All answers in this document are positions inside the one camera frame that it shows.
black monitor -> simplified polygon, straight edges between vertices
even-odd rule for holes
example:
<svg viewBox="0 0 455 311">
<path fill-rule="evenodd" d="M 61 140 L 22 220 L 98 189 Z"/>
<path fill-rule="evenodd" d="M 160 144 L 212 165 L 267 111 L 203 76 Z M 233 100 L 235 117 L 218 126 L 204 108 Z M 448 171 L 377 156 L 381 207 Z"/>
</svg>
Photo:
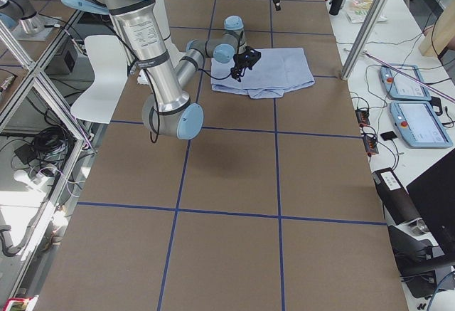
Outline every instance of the black monitor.
<svg viewBox="0 0 455 311">
<path fill-rule="evenodd" d="M 407 191 L 439 247 L 409 238 L 393 227 L 389 233 L 399 253 L 395 259 L 402 276 L 411 277 L 406 280 L 409 289 L 415 297 L 423 297 L 455 266 L 455 150 L 418 176 Z M 422 276 L 426 281 L 412 279 Z M 441 288 L 453 289 L 454 283 L 444 281 Z"/>
<path fill-rule="evenodd" d="M 455 150 L 411 182 L 407 192 L 443 252 L 455 253 Z"/>
</svg>

label on robot arm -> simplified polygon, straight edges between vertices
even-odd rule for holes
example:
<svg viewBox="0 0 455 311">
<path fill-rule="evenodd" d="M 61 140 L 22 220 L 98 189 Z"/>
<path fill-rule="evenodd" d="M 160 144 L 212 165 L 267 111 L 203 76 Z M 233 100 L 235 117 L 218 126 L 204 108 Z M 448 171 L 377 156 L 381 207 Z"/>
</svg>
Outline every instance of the label on robot arm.
<svg viewBox="0 0 455 311">
<path fill-rule="evenodd" d="M 125 32 L 134 50 L 144 49 L 159 41 L 158 31 L 152 21 L 126 26 Z"/>
<path fill-rule="evenodd" d="M 393 176 L 392 172 L 383 172 L 381 174 L 381 176 L 384 179 L 384 182 L 389 187 L 390 191 L 397 190 L 397 189 L 401 188 L 400 184 L 397 182 L 397 180 Z"/>
</svg>

light blue cloth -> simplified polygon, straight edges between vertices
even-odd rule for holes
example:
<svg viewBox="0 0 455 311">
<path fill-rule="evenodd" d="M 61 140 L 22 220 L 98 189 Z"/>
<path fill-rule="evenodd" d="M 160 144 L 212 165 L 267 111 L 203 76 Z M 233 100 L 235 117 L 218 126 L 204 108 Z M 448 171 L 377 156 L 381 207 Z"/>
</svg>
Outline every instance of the light blue cloth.
<svg viewBox="0 0 455 311">
<path fill-rule="evenodd" d="M 229 77 L 211 79 L 212 90 L 249 95 L 252 99 L 282 97 L 284 93 L 314 84 L 305 52 L 302 48 L 258 49 L 261 59 L 253 70 L 247 69 L 242 82 Z M 224 78 L 230 73 L 234 61 L 219 63 L 212 59 L 211 75 Z"/>
</svg>

white table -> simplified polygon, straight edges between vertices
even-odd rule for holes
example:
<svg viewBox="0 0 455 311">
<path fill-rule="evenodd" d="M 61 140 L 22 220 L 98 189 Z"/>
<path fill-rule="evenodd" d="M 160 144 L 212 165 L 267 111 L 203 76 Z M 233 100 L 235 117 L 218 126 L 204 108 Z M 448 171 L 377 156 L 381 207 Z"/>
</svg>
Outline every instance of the white table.
<svg viewBox="0 0 455 311">
<path fill-rule="evenodd" d="M 351 23 L 348 20 L 345 11 L 348 7 L 349 0 L 346 2 L 344 10 L 340 11 L 337 16 L 331 16 L 333 33 L 338 42 L 338 51 L 343 63 L 348 57 L 347 50 L 352 48 L 352 45 L 340 43 L 353 43 L 361 27 L 360 23 Z M 433 68 L 441 65 L 436 58 L 424 57 L 420 54 L 418 48 L 419 44 L 424 39 L 424 36 L 415 38 L 415 36 L 421 33 L 421 30 L 403 0 L 389 0 L 383 14 L 387 17 L 388 21 L 385 23 L 377 23 L 369 42 L 400 43 L 411 38 L 414 38 L 414 40 L 400 45 L 369 43 L 365 47 L 366 51 L 387 63 L 403 63 L 408 54 L 410 54 L 406 60 L 406 64 L 415 64 L 418 65 L 419 68 Z M 352 96 L 358 94 L 358 96 L 365 98 L 371 107 L 382 106 L 382 100 L 368 92 L 365 81 L 366 68 L 369 65 L 375 64 L 378 63 L 367 57 L 361 57 L 348 80 L 349 89 L 353 92 Z M 426 82 L 436 82 L 449 77 L 443 67 L 433 70 L 421 70 L 421 73 Z M 379 79 L 379 67 L 370 67 L 368 69 L 368 82 L 371 92 L 380 97 L 385 96 L 385 89 Z M 450 80 L 436 84 L 434 87 L 450 96 L 455 96 L 455 87 Z M 441 103 L 443 107 L 448 107 L 449 114 L 455 118 L 455 105 L 445 99 L 441 99 Z M 354 107 L 357 105 L 359 105 L 359 107 L 366 106 L 363 101 L 358 101 L 358 99 L 353 99 L 353 105 Z M 449 121 L 445 113 L 440 118 L 443 122 Z M 378 108 L 371 109 L 370 123 L 378 134 L 394 130 L 389 107 L 386 107 L 383 110 Z M 447 130 L 447 132 L 450 138 L 455 140 L 455 129 Z M 393 152 L 395 152 L 393 144 L 390 142 L 383 142 L 381 139 L 380 141 L 385 143 Z M 404 186 L 407 186 L 422 172 L 453 149 L 411 149 L 401 140 L 400 136 L 398 139 L 395 139 L 395 144 L 397 145 L 398 152 L 402 153 L 395 174 Z M 394 162 L 393 155 L 383 146 L 378 146 L 380 153 L 372 156 L 370 162 L 372 172 L 385 167 L 392 167 Z M 428 301 L 423 298 L 421 300 L 413 298 L 405 284 L 403 284 L 403 289 L 405 290 L 409 310 L 416 310 L 416 306 L 421 302 L 428 304 Z M 453 310 L 454 305 L 455 291 L 446 291 L 437 295 L 431 311 L 450 311 Z"/>
</svg>

blue joint cap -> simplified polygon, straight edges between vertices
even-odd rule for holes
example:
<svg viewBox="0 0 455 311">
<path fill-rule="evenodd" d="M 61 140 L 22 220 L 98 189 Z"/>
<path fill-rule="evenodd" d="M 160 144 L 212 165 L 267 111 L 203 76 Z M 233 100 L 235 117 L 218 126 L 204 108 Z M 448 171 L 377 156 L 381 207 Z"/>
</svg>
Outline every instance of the blue joint cap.
<svg viewBox="0 0 455 311">
<path fill-rule="evenodd" d="M 91 12 L 93 14 L 109 14 L 109 10 L 87 0 L 61 0 L 66 6 L 73 9 Z"/>
<path fill-rule="evenodd" d="M 243 28 L 243 21 L 239 16 L 229 16 L 225 19 L 225 30 L 240 30 Z"/>
<path fill-rule="evenodd" d="M 213 51 L 213 58 L 220 63 L 228 63 L 235 55 L 235 49 L 230 44 L 218 44 Z"/>
<path fill-rule="evenodd" d="M 197 103 L 189 105 L 182 113 L 177 125 L 177 138 L 182 140 L 193 139 L 199 134 L 204 122 L 204 111 Z"/>
<path fill-rule="evenodd" d="M 193 44 L 194 42 L 196 42 L 196 39 L 192 39 L 191 41 L 187 42 L 185 51 L 190 50 L 191 44 Z"/>
<path fill-rule="evenodd" d="M 0 21 L 3 21 L 7 28 L 12 28 L 13 26 L 17 25 L 14 19 L 12 19 L 10 16 L 7 16 L 6 14 L 0 14 Z"/>
</svg>

